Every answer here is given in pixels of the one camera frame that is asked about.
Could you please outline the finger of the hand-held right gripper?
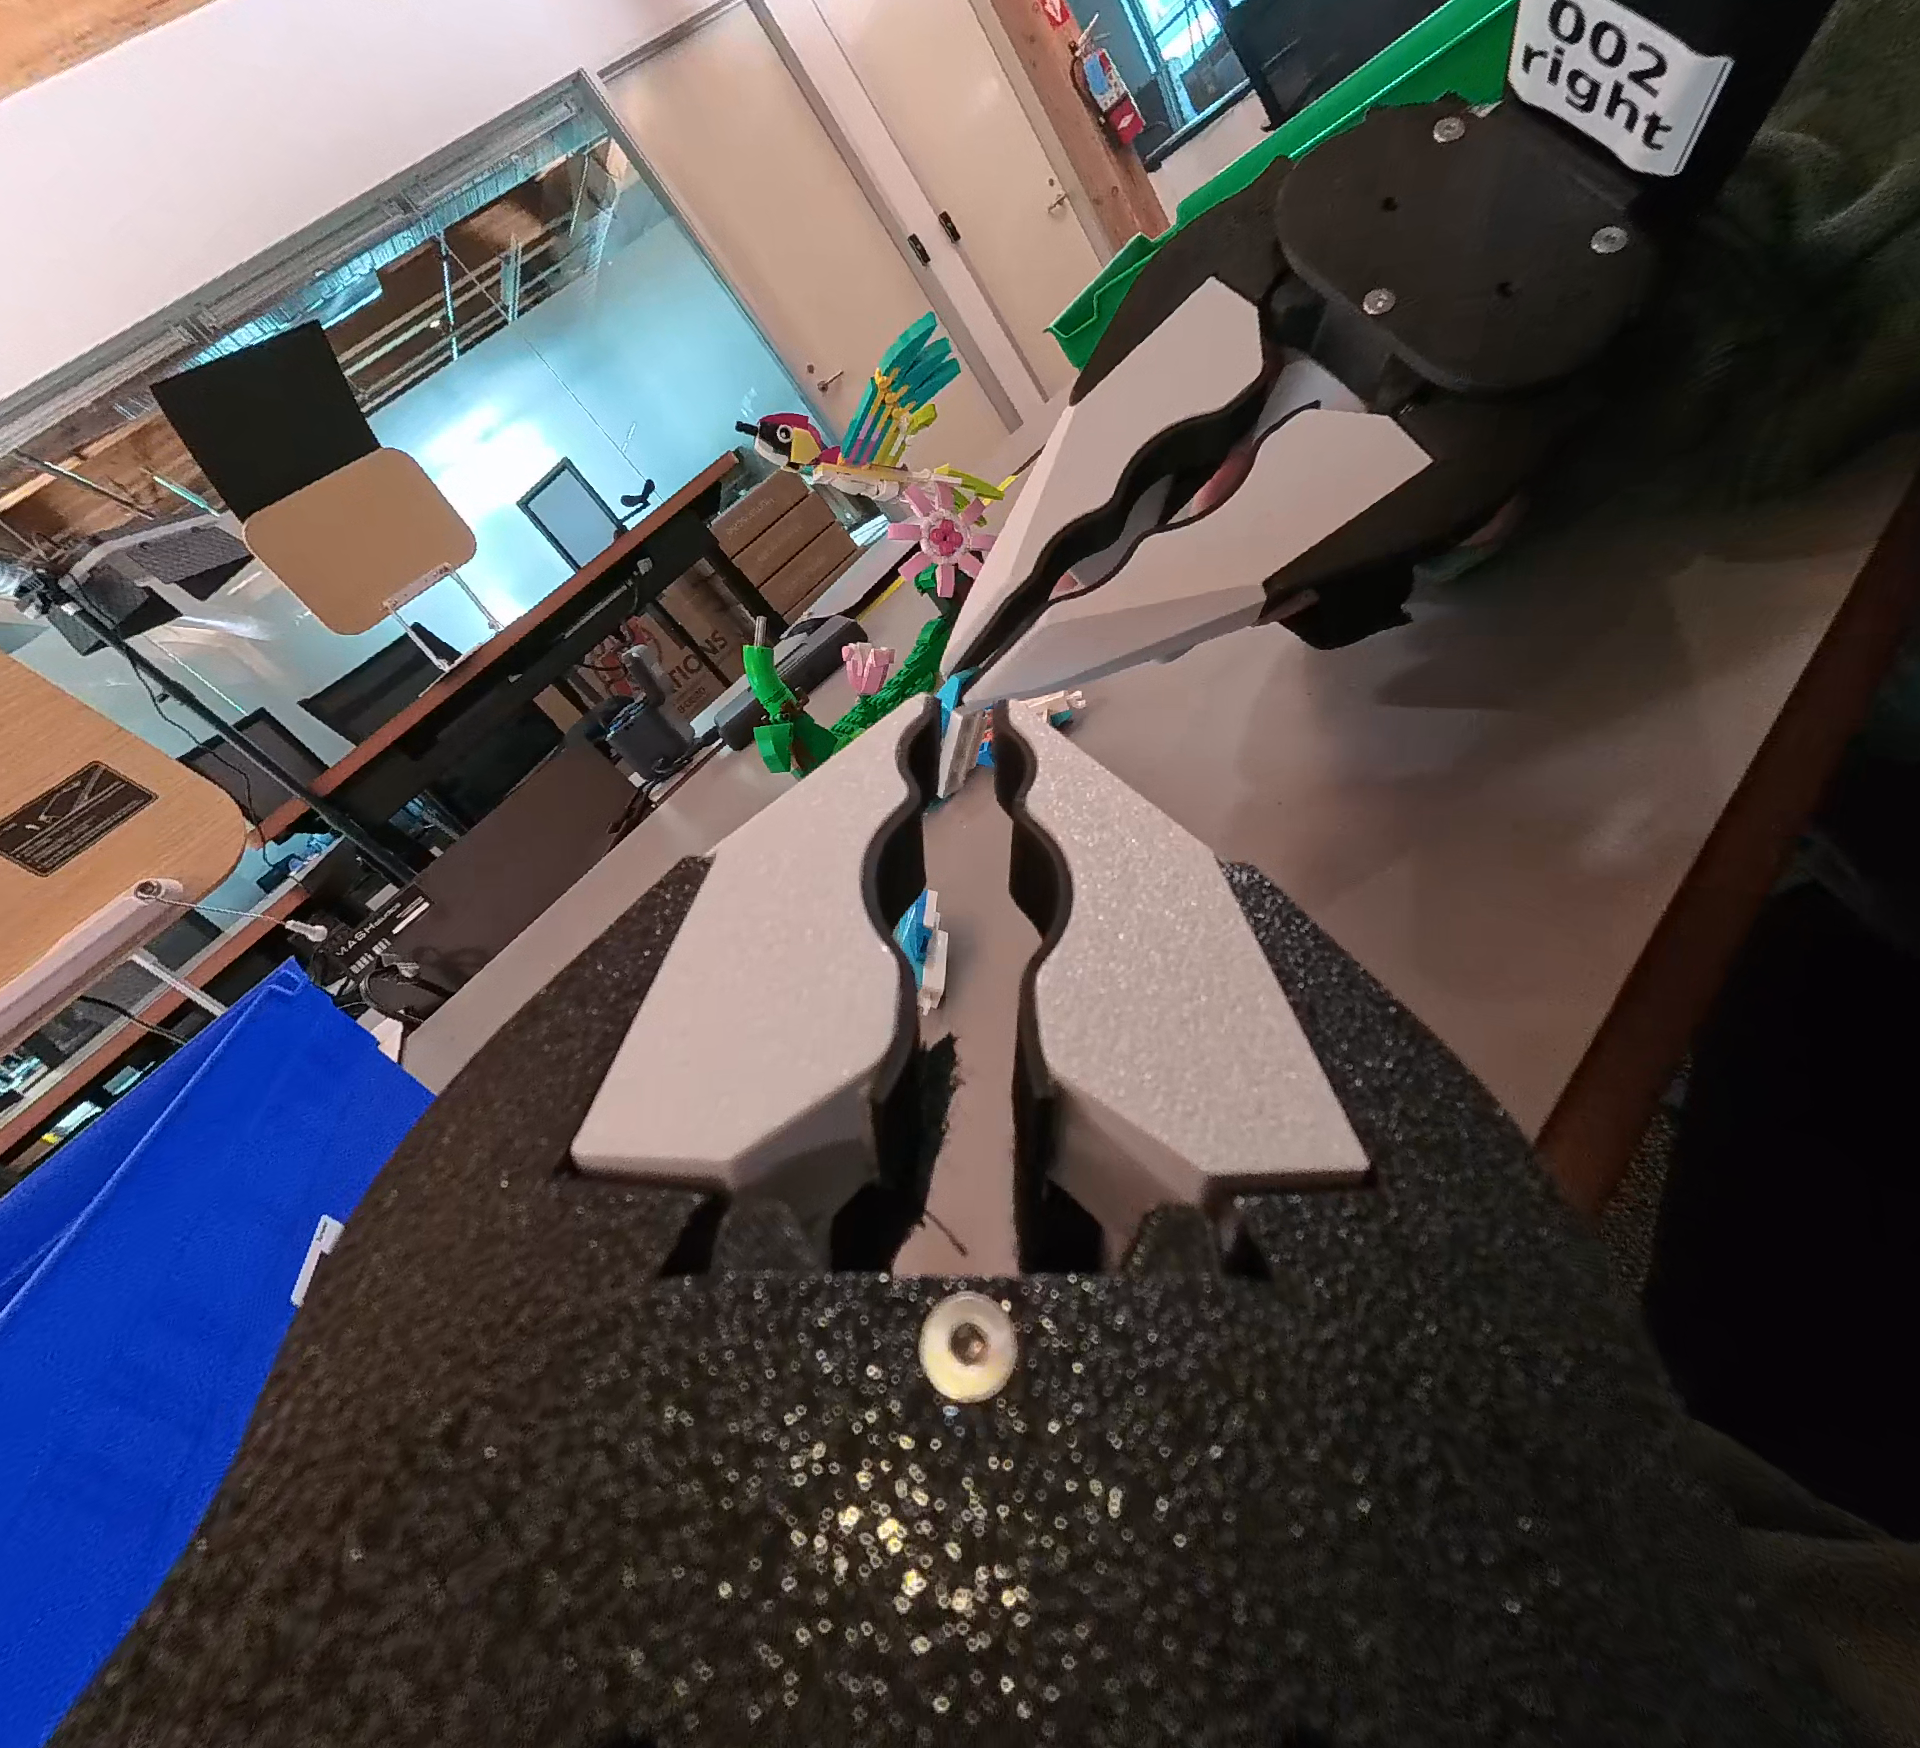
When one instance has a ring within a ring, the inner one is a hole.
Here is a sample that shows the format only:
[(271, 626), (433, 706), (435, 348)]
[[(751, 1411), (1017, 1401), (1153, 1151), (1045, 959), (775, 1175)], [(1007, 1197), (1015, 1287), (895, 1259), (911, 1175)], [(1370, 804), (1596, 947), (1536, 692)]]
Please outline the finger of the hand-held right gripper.
[(1105, 680), (1258, 622), (1290, 570), (1432, 466), (1384, 416), (1304, 408), (1270, 430), (1242, 484), (1176, 528), (1143, 536), (1101, 582), (1049, 602), (995, 660), (973, 658), (969, 706)]
[(1021, 480), (947, 642), (965, 696), (1103, 680), (1202, 638), (1180, 578), (1135, 558), (1260, 412), (1262, 316), (1204, 280), (1073, 400)]

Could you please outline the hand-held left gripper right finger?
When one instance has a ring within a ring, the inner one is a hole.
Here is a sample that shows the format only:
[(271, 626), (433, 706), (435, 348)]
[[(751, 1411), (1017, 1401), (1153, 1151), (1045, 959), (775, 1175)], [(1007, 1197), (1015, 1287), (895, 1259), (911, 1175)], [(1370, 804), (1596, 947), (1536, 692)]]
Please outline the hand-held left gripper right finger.
[(1222, 864), (1027, 704), (995, 708), (1011, 896), (1039, 935), (1015, 1065), (1019, 1241), (1350, 1189), (1370, 1161)]

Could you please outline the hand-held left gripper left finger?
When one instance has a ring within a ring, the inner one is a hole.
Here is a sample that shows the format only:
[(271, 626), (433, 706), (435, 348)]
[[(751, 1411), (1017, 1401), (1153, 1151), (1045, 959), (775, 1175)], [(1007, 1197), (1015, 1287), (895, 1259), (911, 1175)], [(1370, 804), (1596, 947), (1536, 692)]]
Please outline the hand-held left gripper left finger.
[(937, 772), (921, 696), (713, 850), (571, 1139), (581, 1175), (765, 1197), (831, 1255), (899, 1253), (939, 1147), (899, 945)]

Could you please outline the blue white lego assembly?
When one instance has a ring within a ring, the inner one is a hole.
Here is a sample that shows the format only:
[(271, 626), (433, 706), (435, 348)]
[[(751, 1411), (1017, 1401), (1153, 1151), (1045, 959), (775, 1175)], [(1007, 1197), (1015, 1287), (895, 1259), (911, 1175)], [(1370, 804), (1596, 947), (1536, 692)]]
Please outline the blue white lego assembly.
[[(941, 712), (941, 752), (933, 802), (953, 800), (983, 760), (993, 758), (995, 702), (965, 706), (973, 672), (955, 672), (937, 692)], [(1041, 714), (1055, 728), (1069, 728), (1087, 698), (1079, 688), (1061, 688), (1019, 698), (1019, 704)]]

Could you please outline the person's right forearm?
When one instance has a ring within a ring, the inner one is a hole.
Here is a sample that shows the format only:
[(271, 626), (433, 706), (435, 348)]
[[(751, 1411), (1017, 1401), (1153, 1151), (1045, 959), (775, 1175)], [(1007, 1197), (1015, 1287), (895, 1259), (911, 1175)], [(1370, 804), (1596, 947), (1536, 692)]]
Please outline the person's right forearm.
[(1626, 480), (1806, 492), (1916, 426), (1918, 0), (1836, 0), (1636, 328)]

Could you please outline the small blue white lego piece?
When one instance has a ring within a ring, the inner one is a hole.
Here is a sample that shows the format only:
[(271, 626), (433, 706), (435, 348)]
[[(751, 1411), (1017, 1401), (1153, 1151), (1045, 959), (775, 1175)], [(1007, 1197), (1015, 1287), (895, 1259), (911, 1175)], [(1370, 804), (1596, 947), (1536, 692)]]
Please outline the small blue white lego piece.
[(937, 1011), (947, 995), (949, 937), (935, 890), (923, 890), (895, 927), (895, 941), (915, 979), (919, 1015)]

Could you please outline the large pink lego flower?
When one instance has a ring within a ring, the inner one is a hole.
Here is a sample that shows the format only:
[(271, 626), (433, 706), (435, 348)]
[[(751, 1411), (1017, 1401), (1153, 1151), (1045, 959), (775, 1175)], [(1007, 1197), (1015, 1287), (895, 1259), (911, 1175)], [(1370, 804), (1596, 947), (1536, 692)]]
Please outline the large pink lego flower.
[(989, 506), (1003, 492), (967, 476), (905, 482), (903, 512), (887, 524), (885, 538), (905, 548), (899, 574), (907, 582), (933, 574), (933, 594), (953, 602), (963, 584), (981, 576), (995, 544)]

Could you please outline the lego bird model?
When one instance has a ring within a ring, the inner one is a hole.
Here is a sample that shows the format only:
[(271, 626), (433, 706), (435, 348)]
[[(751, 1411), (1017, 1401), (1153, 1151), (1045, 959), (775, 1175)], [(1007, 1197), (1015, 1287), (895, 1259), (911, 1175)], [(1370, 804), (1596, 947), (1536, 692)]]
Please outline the lego bird model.
[(877, 504), (913, 488), (985, 486), (951, 466), (913, 466), (907, 446), (937, 420), (937, 396), (961, 374), (935, 314), (909, 324), (867, 378), (841, 442), (829, 444), (813, 418), (777, 412), (737, 424), (755, 456), (797, 476), (807, 488), (835, 488)]

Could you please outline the green lego stem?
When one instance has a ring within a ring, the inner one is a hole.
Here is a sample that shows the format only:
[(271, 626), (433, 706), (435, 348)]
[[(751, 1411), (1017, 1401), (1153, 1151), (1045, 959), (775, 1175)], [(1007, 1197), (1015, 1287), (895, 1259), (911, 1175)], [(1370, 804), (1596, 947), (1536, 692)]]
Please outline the green lego stem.
[(899, 706), (935, 694), (951, 626), (953, 614), (935, 616), (921, 628), (911, 650), (899, 656), (897, 670), (877, 696), (855, 700), (839, 722), (821, 726), (807, 714), (797, 690), (781, 680), (765, 618), (755, 618), (755, 638), (741, 658), (743, 676), (763, 714), (761, 726), (753, 730), (761, 764), (771, 774), (807, 776)]

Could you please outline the green plastic bin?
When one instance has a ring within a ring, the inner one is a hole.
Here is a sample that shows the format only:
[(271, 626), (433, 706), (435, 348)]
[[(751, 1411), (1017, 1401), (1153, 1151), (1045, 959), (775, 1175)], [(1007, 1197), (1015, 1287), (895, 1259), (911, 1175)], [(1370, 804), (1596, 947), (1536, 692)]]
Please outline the green plastic bin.
[(1186, 194), (1171, 226), (1157, 238), (1135, 236), (1075, 296), (1049, 332), (1073, 370), (1083, 370), (1123, 298), (1153, 256), (1202, 214), (1234, 198), (1272, 162), (1300, 158), (1330, 136), (1356, 126), (1380, 106), (1432, 104), (1460, 98), (1494, 104), (1502, 92), (1518, 0), (1446, 0), (1442, 9), (1392, 40), (1378, 56), (1338, 80), (1330, 92)]

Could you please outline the red fire extinguisher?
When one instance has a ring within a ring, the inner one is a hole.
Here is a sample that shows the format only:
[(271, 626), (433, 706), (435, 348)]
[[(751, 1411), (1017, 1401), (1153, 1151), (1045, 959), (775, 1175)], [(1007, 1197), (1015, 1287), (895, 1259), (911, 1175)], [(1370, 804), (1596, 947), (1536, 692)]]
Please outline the red fire extinguisher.
[(1145, 116), (1113, 56), (1091, 40), (1079, 40), (1073, 46), (1071, 64), (1075, 82), (1109, 140), (1121, 150), (1131, 150), (1145, 130)]

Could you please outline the grey door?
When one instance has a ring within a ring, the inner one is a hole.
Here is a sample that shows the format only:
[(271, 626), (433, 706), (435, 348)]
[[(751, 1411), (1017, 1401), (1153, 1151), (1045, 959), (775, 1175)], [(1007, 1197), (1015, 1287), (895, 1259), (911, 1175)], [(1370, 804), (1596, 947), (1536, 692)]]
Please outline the grey door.
[(989, 0), (815, 0), (899, 142), (931, 250), (983, 288), (1037, 386), (1069, 362), (1051, 322), (1111, 258)]
[(815, 0), (709, 0), (601, 72), (661, 196), (833, 430), (881, 352), (933, 312), (965, 376), (929, 442), (977, 468), (1047, 412), (983, 288), (913, 250), (933, 216)]

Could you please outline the wooden pillar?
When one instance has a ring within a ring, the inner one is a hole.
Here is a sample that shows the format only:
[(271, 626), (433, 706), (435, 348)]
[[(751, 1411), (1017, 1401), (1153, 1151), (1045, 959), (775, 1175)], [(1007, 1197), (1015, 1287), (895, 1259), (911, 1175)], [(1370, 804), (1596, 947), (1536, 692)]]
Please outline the wooden pillar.
[(1071, 25), (1063, 30), (1049, 27), (1035, 0), (989, 5), (1039, 100), (1051, 138), (1067, 156), (1073, 190), (1091, 210), (1091, 238), (1105, 254), (1115, 254), (1135, 236), (1161, 236), (1167, 230), (1165, 206), (1139, 154), (1109, 140), (1075, 82), (1071, 52), (1081, 28), (1071, 5)]

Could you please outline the black equipment case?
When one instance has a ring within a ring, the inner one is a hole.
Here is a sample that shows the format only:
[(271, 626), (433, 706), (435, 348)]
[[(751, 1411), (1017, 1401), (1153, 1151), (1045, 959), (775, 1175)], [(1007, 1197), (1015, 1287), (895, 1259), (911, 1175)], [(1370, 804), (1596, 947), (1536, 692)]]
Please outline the black equipment case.
[(415, 947), (401, 943), (401, 937), (429, 915), (431, 907), (431, 898), (413, 884), (391, 894), (363, 919), (325, 935), (315, 947), (307, 979), (327, 993), (359, 999), (369, 999), (379, 983), (397, 983), (403, 989), (427, 993), (435, 1001), (451, 999), (453, 989), (425, 973)]

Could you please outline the brown wooden desk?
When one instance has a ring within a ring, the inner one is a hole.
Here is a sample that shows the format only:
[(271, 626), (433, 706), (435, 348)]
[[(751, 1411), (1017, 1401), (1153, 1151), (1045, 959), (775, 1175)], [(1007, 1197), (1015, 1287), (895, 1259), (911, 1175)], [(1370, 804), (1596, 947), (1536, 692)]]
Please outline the brown wooden desk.
[(535, 608), (497, 632), (359, 742), (305, 796), (281, 802), (255, 828), (261, 844), (321, 818), (329, 804), (365, 828), (389, 834), (391, 818), (429, 792), (457, 764), (533, 706), (627, 620), (663, 606), (665, 592), (699, 564), (745, 612), (769, 612), (755, 584), (713, 540), (709, 522), (737, 456), (725, 452), (621, 534)]

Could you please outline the black framed screen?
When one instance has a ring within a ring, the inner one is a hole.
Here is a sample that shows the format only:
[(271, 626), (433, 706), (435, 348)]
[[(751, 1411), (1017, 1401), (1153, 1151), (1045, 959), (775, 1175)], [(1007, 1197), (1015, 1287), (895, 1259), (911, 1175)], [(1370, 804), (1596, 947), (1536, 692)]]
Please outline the black framed screen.
[(623, 534), (619, 516), (569, 458), (517, 496), (515, 508), (569, 570), (587, 568)]

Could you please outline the beige reflector panel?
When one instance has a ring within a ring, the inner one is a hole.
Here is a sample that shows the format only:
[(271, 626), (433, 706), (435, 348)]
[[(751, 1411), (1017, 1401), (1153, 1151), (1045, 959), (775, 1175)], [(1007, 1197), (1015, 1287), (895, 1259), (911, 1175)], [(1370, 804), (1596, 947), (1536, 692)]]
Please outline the beige reflector panel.
[(475, 556), (467, 520), (419, 462), (389, 446), (281, 496), (241, 538), (325, 632), (371, 632)]

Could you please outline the blue plastic bin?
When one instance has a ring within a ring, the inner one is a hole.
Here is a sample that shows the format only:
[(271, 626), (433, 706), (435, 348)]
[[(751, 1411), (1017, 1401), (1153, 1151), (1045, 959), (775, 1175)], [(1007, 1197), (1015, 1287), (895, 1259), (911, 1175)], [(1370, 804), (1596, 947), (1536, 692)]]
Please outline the blue plastic bin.
[(180, 1559), (429, 1101), (285, 963), (4, 1195), (4, 1745), (54, 1735)]

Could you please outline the person's dark clothing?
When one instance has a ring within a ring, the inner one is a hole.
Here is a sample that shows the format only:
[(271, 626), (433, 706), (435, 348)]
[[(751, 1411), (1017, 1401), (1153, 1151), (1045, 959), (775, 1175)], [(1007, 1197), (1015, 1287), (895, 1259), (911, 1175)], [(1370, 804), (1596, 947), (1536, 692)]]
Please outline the person's dark clothing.
[(1916, 1745), (1916, 957), (1774, 898), (1692, 1043), (1644, 1321), (1862, 1745)]

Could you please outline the black flag panel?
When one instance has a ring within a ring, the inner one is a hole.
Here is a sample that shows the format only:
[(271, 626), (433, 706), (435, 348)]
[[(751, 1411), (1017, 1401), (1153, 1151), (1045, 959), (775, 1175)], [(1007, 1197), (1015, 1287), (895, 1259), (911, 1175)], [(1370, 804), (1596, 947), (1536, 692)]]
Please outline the black flag panel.
[(319, 322), (152, 386), (162, 416), (237, 522), (351, 466), (379, 442)]

